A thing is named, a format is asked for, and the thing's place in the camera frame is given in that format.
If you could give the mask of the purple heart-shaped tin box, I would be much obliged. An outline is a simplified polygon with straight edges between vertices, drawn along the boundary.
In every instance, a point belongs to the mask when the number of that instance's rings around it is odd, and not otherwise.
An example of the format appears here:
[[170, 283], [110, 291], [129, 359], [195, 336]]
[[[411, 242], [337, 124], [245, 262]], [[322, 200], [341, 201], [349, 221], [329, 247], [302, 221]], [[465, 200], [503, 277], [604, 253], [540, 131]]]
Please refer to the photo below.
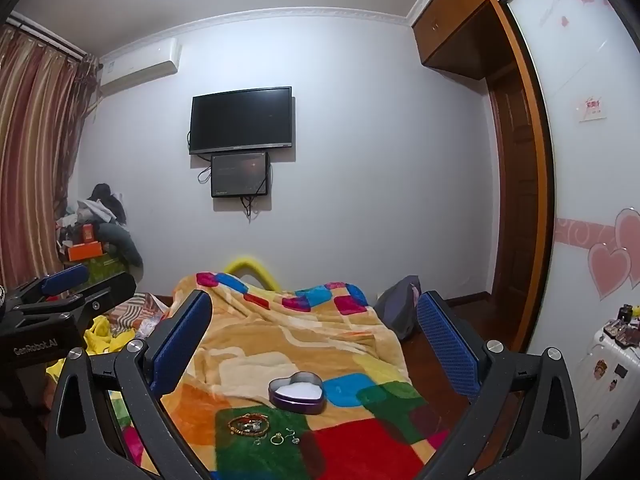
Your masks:
[[273, 379], [268, 386], [269, 401], [279, 410], [318, 415], [326, 407], [322, 379], [311, 372], [296, 372]]

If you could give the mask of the orange box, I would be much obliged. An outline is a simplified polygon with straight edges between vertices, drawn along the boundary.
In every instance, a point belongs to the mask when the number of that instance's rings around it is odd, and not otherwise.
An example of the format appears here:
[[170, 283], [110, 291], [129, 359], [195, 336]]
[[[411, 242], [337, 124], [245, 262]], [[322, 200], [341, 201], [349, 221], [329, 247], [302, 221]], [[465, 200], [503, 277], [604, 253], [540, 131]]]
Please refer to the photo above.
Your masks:
[[67, 257], [70, 262], [84, 261], [103, 255], [103, 246], [101, 242], [76, 244], [67, 248]]

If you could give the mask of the yellow cloth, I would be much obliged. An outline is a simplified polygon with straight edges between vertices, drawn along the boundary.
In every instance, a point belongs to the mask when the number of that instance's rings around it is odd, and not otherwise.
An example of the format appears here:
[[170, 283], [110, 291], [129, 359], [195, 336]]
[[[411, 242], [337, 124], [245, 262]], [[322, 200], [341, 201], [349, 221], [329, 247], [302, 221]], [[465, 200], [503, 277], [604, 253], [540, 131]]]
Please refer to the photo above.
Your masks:
[[86, 352], [88, 356], [119, 352], [135, 334], [130, 323], [123, 323], [113, 315], [99, 315], [84, 333]]

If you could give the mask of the pile of clothes and boxes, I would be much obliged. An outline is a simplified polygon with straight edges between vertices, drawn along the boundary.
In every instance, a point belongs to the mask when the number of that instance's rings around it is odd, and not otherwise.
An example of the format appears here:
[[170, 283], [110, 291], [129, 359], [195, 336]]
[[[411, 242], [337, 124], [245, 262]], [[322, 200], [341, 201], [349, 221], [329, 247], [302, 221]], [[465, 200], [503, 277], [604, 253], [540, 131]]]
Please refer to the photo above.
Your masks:
[[[70, 262], [67, 248], [97, 240], [103, 255]], [[98, 183], [88, 198], [78, 200], [72, 212], [56, 222], [58, 256], [64, 268], [82, 264], [89, 271], [86, 284], [96, 284], [110, 276], [127, 272], [137, 283], [143, 278], [143, 259], [128, 229], [122, 196], [107, 183]]]

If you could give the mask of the striped patterned pillow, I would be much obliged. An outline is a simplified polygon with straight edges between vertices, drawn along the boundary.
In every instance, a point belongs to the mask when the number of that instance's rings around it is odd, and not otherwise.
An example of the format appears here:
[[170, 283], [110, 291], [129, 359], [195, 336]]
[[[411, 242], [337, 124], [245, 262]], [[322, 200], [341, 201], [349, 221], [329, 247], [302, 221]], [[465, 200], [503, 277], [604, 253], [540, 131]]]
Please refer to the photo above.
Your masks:
[[134, 296], [109, 310], [105, 315], [111, 334], [116, 337], [132, 330], [149, 336], [155, 326], [168, 315], [169, 308], [149, 292], [136, 292]]

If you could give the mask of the yellow foam tube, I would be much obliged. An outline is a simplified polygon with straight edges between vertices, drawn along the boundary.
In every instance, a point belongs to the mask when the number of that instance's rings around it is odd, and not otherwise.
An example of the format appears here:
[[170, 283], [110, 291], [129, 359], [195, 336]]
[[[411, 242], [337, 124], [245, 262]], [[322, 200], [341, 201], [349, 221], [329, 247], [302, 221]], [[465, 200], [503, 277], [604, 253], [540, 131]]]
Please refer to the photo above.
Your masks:
[[267, 268], [259, 260], [250, 256], [241, 256], [233, 259], [224, 268], [224, 273], [232, 274], [236, 278], [250, 275], [258, 281], [263, 289], [271, 290], [272, 292], [280, 292], [282, 290], [281, 285]]

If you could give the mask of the striped red curtain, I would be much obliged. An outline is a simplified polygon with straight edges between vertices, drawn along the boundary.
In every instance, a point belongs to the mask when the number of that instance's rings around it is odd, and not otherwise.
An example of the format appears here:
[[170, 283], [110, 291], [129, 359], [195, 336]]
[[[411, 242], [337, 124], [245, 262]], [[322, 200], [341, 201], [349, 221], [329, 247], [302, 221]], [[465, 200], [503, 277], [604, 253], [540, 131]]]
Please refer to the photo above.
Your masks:
[[1, 27], [1, 284], [13, 288], [61, 269], [56, 220], [81, 130], [98, 86], [98, 60], [82, 60]]

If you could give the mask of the grey purple backpack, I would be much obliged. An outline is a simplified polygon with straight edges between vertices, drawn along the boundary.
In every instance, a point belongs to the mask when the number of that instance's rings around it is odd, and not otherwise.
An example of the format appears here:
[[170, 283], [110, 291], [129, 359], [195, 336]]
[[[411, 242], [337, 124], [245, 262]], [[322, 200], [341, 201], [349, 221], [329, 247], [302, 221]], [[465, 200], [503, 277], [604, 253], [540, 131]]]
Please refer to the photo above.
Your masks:
[[420, 278], [407, 275], [383, 292], [373, 306], [381, 322], [400, 341], [409, 338], [416, 329], [416, 305], [421, 294]]

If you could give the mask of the white air conditioner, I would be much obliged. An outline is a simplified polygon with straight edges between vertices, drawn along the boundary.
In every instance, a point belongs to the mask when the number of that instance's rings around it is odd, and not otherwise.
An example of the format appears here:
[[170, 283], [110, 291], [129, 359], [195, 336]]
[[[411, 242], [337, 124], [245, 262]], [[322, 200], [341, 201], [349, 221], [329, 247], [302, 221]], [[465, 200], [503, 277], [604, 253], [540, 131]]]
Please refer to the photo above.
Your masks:
[[181, 46], [176, 38], [157, 41], [103, 63], [100, 91], [111, 96], [139, 84], [178, 73]]

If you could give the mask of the colourful patchwork fleece blanket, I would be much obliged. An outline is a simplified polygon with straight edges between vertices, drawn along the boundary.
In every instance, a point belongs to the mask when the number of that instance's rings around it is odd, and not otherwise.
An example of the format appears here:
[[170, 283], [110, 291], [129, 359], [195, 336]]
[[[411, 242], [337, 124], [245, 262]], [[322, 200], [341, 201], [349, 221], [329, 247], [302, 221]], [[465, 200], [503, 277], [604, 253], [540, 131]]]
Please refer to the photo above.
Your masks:
[[[201, 272], [213, 315], [166, 412], [215, 479], [411, 479], [446, 440], [413, 387], [396, 335], [352, 284], [272, 292]], [[273, 379], [322, 379], [318, 415], [279, 410]]]

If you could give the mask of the brown wooden door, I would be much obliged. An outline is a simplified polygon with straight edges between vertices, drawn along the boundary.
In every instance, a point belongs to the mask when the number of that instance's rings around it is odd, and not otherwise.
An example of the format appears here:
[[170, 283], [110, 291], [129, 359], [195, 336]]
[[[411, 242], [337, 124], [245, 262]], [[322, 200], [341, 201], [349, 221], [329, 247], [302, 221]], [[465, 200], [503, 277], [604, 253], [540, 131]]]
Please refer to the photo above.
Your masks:
[[503, 70], [488, 84], [496, 123], [500, 180], [500, 220], [492, 300], [501, 340], [521, 347], [535, 261], [538, 178], [534, 129], [520, 72]]

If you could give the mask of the brown wooden wardrobe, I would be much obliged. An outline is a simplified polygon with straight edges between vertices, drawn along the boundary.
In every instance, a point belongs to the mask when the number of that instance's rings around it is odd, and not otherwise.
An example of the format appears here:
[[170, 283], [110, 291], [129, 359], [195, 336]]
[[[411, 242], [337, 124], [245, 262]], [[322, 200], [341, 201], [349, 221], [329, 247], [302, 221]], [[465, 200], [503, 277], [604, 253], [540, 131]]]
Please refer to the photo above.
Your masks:
[[514, 65], [527, 72], [520, 40], [498, 0], [432, 0], [412, 25], [421, 64], [474, 80]]

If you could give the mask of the white sliding door with hearts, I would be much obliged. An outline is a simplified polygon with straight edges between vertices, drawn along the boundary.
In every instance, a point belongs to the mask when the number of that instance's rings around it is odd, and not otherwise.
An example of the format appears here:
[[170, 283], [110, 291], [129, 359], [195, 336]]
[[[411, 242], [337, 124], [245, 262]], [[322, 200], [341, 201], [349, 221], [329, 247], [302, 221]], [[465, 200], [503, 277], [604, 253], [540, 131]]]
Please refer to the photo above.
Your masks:
[[553, 156], [549, 275], [530, 344], [568, 365], [639, 301], [639, 50], [608, 0], [501, 0], [544, 99]]

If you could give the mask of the small black wall monitor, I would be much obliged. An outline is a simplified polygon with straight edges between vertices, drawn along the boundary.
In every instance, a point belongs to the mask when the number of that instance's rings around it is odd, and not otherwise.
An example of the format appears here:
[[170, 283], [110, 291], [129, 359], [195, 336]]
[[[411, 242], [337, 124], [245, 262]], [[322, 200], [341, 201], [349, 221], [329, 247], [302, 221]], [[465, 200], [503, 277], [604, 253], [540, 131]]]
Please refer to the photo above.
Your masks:
[[213, 198], [266, 196], [270, 160], [267, 152], [216, 154], [210, 159]]

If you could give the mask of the black wall television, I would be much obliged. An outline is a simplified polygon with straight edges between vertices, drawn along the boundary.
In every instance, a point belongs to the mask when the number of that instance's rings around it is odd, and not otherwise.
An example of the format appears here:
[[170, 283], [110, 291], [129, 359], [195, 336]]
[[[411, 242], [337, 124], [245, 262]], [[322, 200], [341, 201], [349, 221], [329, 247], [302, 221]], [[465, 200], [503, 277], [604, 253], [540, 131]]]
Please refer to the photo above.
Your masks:
[[290, 148], [294, 103], [291, 87], [234, 90], [194, 96], [189, 153]]

